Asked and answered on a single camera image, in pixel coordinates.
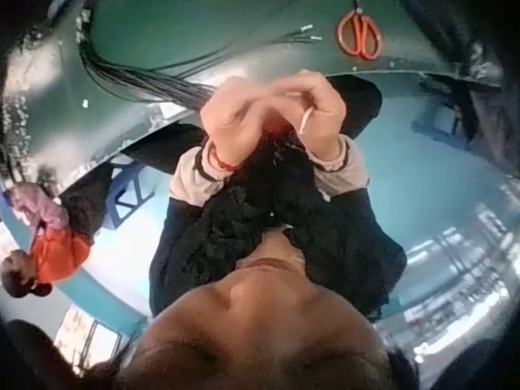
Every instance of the person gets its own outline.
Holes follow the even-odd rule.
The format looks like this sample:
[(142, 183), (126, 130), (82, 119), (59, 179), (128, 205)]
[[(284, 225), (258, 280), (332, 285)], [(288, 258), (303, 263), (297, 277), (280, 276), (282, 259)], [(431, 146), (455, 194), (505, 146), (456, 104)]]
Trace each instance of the person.
[(107, 370), (111, 386), (397, 388), (404, 371), (414, 388), (366, 319), (406, 260), (375, 221), (345, 113), (313, 72), (216, 91), (201, 111), (207, 142), (171, 178), (150, 266), (155, 320), (129, 363)]
[(108, 163), (95, 168), (61, 196), (61, 205), (37, 184), (18, 183), (9, 191), (14, 211), (35, 235), (29, 253), (17, 249), (2, 262), (2, 286), (9, 295), (46, 297), (53, 284), (87, 260), (105, 217), (112, 171)]

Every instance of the scissors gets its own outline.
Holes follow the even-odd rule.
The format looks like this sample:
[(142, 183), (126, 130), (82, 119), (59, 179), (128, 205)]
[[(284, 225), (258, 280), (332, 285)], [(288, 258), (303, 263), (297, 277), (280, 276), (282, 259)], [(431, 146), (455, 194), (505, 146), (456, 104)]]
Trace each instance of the scissors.
[[(374, 61), (383, 50), (383, 36), (372, 19), (363, 15), (359, 0), (353, 0), (353, 3), (354, 9), (345, 15), (336, 27), (338, 44), (349, 56)], [(354, 34), (353, 47), (345, 40), (345, 29), (348, 24), (352, 25)]]

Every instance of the black cable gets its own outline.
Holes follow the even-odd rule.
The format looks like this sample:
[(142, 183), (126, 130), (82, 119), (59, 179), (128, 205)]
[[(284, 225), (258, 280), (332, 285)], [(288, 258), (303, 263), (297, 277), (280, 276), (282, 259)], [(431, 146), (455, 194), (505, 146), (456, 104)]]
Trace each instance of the black cable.
[[(277, 12), (280, 13), (284, 7), (288, 7), (288, 5), (291, 5), (295, 1), (296, 0), (290, 0), (289, 2), (285, 3), (283, 7), (280, 8), (280, 10)], [(85, 10), (89, 11), (90, 15), (89, 20), (83, 23), (82, 33), (84, 34), (84, 40), (80, 43), (81, 60), (85, 69), (87, 70), (89, 77), (94, 81), (94, 83), (96, 83), (97, 86), (99, 86), (105, 92), (108, 92), (110, 95), (129, 102), (173, 102), (190, 110), (199, 111), (210, 99), (211, 95), (215, 91), (215, 88), (209, 85), (197, 84), (187, 81), (186, 78), (189, 76), (203, 72), (210, 67), (214, 67), (220, 63), (226, 62), (237, 56), (243, 55), (258, 48), (262, 48), (264, 46), (284, 43), (315, 43), (318, 39), (307, 34), (306, 31), (312, 28), (312, 26), (309, 25), (305, 26), (304, 28), (299, 28), (298, 30), (285, 33), (280, 37), (276, 37), (268, 41), (237, 45), (232, 50), (229, 50), (229, 48), (236, 45), (238, 41), (243, 40), (243, 38), (239, 38), (231, 44), (226, 45), (225, 50), (222, 48), (219, 50), (213, 50), (208, 54), (192, 58), (191, 60), (172, 64), (172, 66), (168, 67), (144, 69), (108, 61), (102, 58), (93, 48), (91, 40), (91, 29), (95, 14), (95, 2), (96, 0), (86, 0), (85, 3)], [(159, 68), (166, 69), (169, 67), (180, 66), (180, 64), (185, 65), (189, 63), (199, 64), (173, 76), (158, 71)], [(128, 92), (132, 91), (131, 94), (134, 96), (127, 97), (120, 95), (112, 90), (109, 90), (105, 85), (102, 84), (102, 82), (128, 89)], [(158, 99), (138, 97), (135, 96), (136, 93), (150, 95)]]
[(261, 28), (262, 26), (268, 24), (269, 22), (271, 22), (271, 20), (277, 16), (278, 14), (282, 13), (283, 11), (286, 11), (290, 6), (293, 5), (293, 3), (295, 3), (297, 0), (288, 0), (285, 4), (283, 4), (282, 6), (280, 6), (279, 8), (276, 9), (276, 11), (273, 11), (272, 14), (270, 14), (265, 20), (262, 21), (262, 24), (252, 28), (251, 30), (249, 30), (249, 32), (247, 32), (246, 34), (243, 34), (243, 35), (240, 35), (240, 37), (238, 37), (237, 39), (235, 39), (234, 41), (231, 41), (230, 43), (227, 43), (226, 45), (222, 46), (222, 47), (219, 47), (218, 49), (215, 49), (215, 50), (212, 50), (211, 52), (209, 53), (206, 53), (206, 54), (202, 54), (202, 55), (199, 55), (197, 57), (194, 57), (194, 58), (190, 58), (190, 59), (185, 59), (183, 61), (179, 61), (177, 63), (169, 63), (167, 65), (162, 65), (161, 67), (152, 67), (150, 68), (150, 70), (152, 71), (164, 71), (166, 69), (172, 69), (174, 67), (182, 67), (184, 65), (189, 65), (190, 63), (197, 63), (199, 61), (203, 61), (205, 59), (209, 59), (211, 57), (213, 57), (214, 55), (217, 55), (219, 53), (222, 53), (224, 52), (225, 50), (228, 50), (229, 48), (233, 47), (234, 45), (236, 45), (236, 43), (240, 42), (240, 41), (243, 41), (245, 39), (245, 37), (250, 37), (251, 35), (254, 34), (254, 32), (256, 30), (258, 30), (259, 28)]

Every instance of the black hair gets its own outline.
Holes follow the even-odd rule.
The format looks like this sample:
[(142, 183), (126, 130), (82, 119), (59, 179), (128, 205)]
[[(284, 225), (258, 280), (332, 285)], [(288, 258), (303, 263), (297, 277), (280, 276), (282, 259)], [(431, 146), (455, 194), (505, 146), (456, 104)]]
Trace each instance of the black hair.
[(418, 377), (408, 378), (407, 387), (401, 386), (401, 379), (393, 375), (392, 366), (375, 364), (362, 354), (347, 351), (331, 353), (313, 361), (295, 359), (293, 364), (282, 367), (258, 369), (254, 364), (244, 364), (239, 370), (220, 369), (212, 372), (201, 371), (197, 378), (189, 383), (179, 383), (178, 378), (168, 370), (168, 356), (165, 353), (161, 362), (146, 365), (142, 370), (132, 372), (132, 368), (119, 371), (122, 359), (112, 363), (102, 363), (87, 371), (81, 380), (84, 390), (122, 389), (133, 390), (144, 386), (156, 389), (169, 389), (174, 384), (177, 388), (206, 389), (357, 389), (357, 390), (393, 390), (418, 389)]
[(19, 271), (2, 270), (2, 286), (6, 292), (13, 298), (23, 298), (28, 294), (37, 297), (46, 297), (52, 292), (52, 284), (36, 284), (34, 279), (30, 279), (27, 283), (22, 283), (22, 274)]

